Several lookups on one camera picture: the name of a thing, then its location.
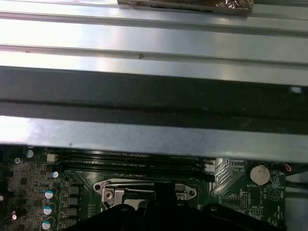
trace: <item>motherboard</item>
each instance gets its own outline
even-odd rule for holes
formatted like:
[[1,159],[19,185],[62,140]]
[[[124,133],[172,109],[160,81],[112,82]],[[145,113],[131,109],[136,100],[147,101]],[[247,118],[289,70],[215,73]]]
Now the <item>motherboard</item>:
[[284,226],[285,166],[227,158],[169,156],[46,147],[0,147],[0,230],[61,231],[117,202],[146,206],[136,183],[170,181],[191,207],[217,203]]

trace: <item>metal bracket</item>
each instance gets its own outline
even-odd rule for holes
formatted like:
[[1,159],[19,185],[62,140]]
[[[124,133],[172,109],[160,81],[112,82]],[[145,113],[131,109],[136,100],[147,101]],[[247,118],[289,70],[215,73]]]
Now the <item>metal bracket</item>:
[[[125,198],[133,200],[154,199],[154,183],[150,180],[109,179],[93,185],[95,192],[102,195],[102,207],[108,209],[123,204]],[[197,191],[187,185],[175,183],[175,193],[178,200],[191,200]]]

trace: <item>capacitor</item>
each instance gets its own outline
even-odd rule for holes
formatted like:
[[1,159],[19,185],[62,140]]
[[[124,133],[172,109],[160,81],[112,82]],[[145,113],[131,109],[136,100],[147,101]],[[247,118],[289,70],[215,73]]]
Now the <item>capacitor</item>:
[[45,220],[43,223],[42,223],[42,228],[44,230],[49,230],[52,228],[52,226],[54,225],[55,223],[55,219],[54,217],[48,217],[47,220]]
[[48,189],[46,192],[45,192],[45,197],[47,199],[52,199],[54,196],[56,196],[58,193],[58,190],[57,188],[53,187],[51,189]]
[[59,176],[59,173],[57,171],[51,173],[52,178],[57,178],[58,176]]
[[15,221],[19,218],[22,218],[24,215],[26,215],[28,213],[28,210],[25,209],[25,208],[22,208],[22,209],[18,209],[16,211],[13,211],[12,212],[12,216],[11,216],[11,219],[12,221]]
[[43,213],[45,215],[50,215],[53,211],[55,211],[57,208],[57,205],[55,203],[49,203],[44,209]]
[[34,156],[34,152],[32,150],[27,150],[26,157],[27,158],[32,158],[33,156]]

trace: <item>white capacitor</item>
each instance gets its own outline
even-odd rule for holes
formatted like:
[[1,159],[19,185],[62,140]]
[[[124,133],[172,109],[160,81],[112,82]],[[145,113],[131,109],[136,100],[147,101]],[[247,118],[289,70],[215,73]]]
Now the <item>white capacitor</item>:
[[52,208],[50,206],[46,206],[44,209],[43,209],[43,212],[45,215],[50,215],[51,212],[52,212]]
[[59,173],[57,171],[51,173],[52,178],[57,178],[59,176]]
[[13,215],[12,215],[12,220],[16,220],[16,219],[17,219],[16,214],[13,214]]
[[50,203],[48,204],[44,209],[43,209],[43,213],[45,215],[50,215],[53,211],[56,210],[56,204],[55,203]]
[[32,151],[32,150],[28,150],[27,152],[26,152],[26,157],[27,158],[32,158],[34,156],[34,152]]
[[50,222],[49,221],[44,221],[43,223],[42,223],[42,228],[44,229],[44,230],[48,230],[48,229],[50,229],[50,227],[51,227],[51,224],[50,224]]
[[51,190],[47,190],[47,191],[45,192],[45,197],[46,197],[47,199],[52,199],[52,197],[53,197],[53,192],[52,192]]
[[270,171],[264,165],[255,166],[250,172],[250,178],[257,185],[265,185],[269,182]]

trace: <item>microchip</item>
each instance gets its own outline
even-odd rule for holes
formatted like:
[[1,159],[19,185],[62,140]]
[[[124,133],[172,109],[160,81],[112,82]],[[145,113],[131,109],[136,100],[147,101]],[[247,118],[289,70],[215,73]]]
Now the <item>microchip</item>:
[[47,162],[55,162],[58,160],[58,155],[56,154],[47,154]]
[[68,188],[68,193],[71,195],[79,195],[79,187],[78,186],[70,186]]
[[52,166],[51,165],[46,166],[46,172],[52,172]]
[[66,215],[68,215],[68,216],[78,216],[78,209],[76,209],[76,208],[67,208]]
[[33,203],[33,207],[42,207],[42,201],[35,200],[34,203]]
[[25,225],[18,225],[18,231],[25,231]]
[[21,185],[26,185],[28,182],[28,179],[27,178],[20,178],[20,184]]
[[77,197],[68,197],[67,204],[68,205],[78,205],[79,199]]
[[68,228],[70,226],[76,225],[78,220],[77,219],[70,219],[70,218],[66,218],[63,219],[62,222],[65,224],[65,226]]

